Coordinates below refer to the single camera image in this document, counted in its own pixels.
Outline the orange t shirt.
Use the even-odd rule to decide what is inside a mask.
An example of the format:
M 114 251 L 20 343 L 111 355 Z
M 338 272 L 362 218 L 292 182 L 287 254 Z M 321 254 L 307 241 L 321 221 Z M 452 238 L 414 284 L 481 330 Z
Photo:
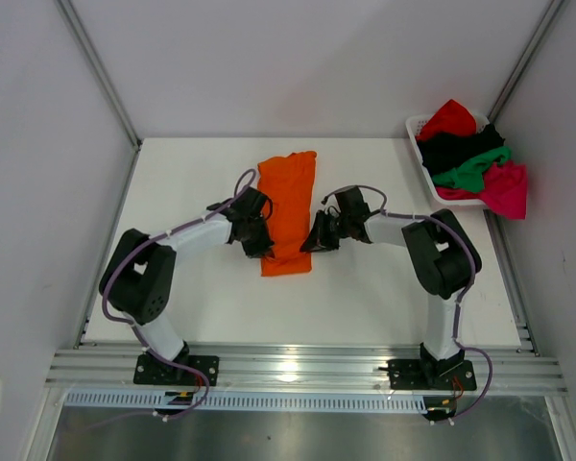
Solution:
M 316 152 L 304 151 L 258 164 L 257 188 L 271 199 L 273 206 L 267 227 L 274 246 L 273 253 L 261 261 L 263 277 L 306 274 L 312 270 L 311 254 L 302 252 L 300 247 L 310 232 L 316 159 Z

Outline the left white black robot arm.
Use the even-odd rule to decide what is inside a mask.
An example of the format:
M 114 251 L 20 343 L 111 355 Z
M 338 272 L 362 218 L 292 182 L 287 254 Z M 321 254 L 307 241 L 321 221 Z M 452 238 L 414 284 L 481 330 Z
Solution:
M 267 221 L 273 212 L 272 200 L 247 186 L 164 233 L 130 229 L 120 237 L 99 283 L 103 314 L 132 329 L 165 382 L 180 383 L 189 372 L 189 348 L 165 314 L 178 257 L 235 242 L 250 258 L 270 255 L 274 241 Z

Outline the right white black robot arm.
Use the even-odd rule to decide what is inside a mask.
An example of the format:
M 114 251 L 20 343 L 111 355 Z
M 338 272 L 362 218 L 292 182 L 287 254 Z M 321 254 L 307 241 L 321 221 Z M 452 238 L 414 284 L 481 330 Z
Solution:
M 459 341 L 462 301 L 482 268 L 481 258 L 452 211 L 421 215 L 393 213 L 384 206 L 372 210 L 362 188 L 333 191 L 338 207 L 316 212 L 300 250 L 335 251 L 347 238 L 405 248 L 428 295 L 427 326 L 416 370 L 402 375 L 397 362 L 389 361 L 387 371 L 392 383 L 405 379 L 409 385 L 420 381 L 428 389 L 441 387 L 466 363 L 466 348 Z

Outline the black t shirt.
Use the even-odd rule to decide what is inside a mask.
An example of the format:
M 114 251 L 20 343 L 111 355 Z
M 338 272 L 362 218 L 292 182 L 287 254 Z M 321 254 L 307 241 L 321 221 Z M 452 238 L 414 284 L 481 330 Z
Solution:
M 431 176 L 457 168 L 469 159 L 503 147 L 504 144 L 505 139 L 493 124 L 469 136 L 437 133 L 427 140 L 417 141 L 422 165 Z

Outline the white plastic laundry basket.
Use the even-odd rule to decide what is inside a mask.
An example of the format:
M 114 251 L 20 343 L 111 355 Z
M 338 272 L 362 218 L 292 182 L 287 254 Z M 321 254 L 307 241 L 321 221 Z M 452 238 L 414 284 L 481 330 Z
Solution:
M 419 171 L 420 182 L 429 205 L 435 210 L 442 208 L 448 208 L 453 211 L 487 209 L 488 207 L 486 204 L 478 199 L 446 200 L 438 194 L 428 170 L 422 165 L 422 156 L 416 140 L 421 129 L 432 117 L 433 113 L 413 115 L 408 117 L 405 121 L 405 128 L 411 146 L 411 154 L 417 170 Z

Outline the green t shirt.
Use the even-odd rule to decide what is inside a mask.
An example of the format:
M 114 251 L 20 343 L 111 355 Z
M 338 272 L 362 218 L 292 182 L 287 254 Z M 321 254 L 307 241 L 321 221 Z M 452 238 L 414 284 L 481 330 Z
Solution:
M 484 174 L 494 165 L 505 164 L 511 156 L 512 151 L 506 146 L 491 149 L 469 158 L 457 167 L 434 175 L 432 182 L 436 186 L 462 189 L 475 194 L 485 188 Z

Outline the red t shirt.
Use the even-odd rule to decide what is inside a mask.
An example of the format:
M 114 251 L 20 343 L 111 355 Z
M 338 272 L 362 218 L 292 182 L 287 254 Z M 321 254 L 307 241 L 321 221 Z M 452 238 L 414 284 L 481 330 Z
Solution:
M 471 112 L 454 99 L 448 100 L 422 126 L 418 141 L 426 141 L 439 133 L 469 136 L 476 133 L 476 121 Z

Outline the magenta t shirt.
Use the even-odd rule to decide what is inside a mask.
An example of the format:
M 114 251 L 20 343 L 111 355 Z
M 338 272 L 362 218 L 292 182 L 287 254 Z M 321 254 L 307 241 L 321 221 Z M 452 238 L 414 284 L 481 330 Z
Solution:
M 494 164 L 484 173 L 484 189 L 480 192 L 440 186 L 436 191 L 449 201 L 479 200 L 495 214 L 511 220 L 524 220 L 527 215 L 527 167 L 511 160 L 501 166 Z

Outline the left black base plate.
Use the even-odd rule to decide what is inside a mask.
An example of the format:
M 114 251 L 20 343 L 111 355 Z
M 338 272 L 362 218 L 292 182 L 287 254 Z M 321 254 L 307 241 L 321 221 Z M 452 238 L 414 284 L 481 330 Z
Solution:
M 185 365 L 206 376 L 215 387 L 219 375 L 220 358 L 214 355 L 189 355 Z M 145 353 L 137 358 L 133 373 L 134 384 L 155 386 L 204 386 L 203 380 L 185 370 L 166 365 Z

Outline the aluminium mounting rail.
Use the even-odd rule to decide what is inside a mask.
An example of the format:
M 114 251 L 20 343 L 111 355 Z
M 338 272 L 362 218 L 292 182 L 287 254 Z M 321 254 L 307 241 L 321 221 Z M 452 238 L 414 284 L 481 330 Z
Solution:
M 289 393 L 373 394 L 389 390 L 383 367 L 391 359 L 415 358 L 411 347 L 331 347 L 193 343 L 196 355 L 220 359 L 217 390 Z M 48 387 L 130 389 L 137 357 L 133 342 L 83 343 L 55 352 Z M 533 352 L 467 352 L 478 385 L 492 396 L 565 396 L 568 388 L 555 358 Z

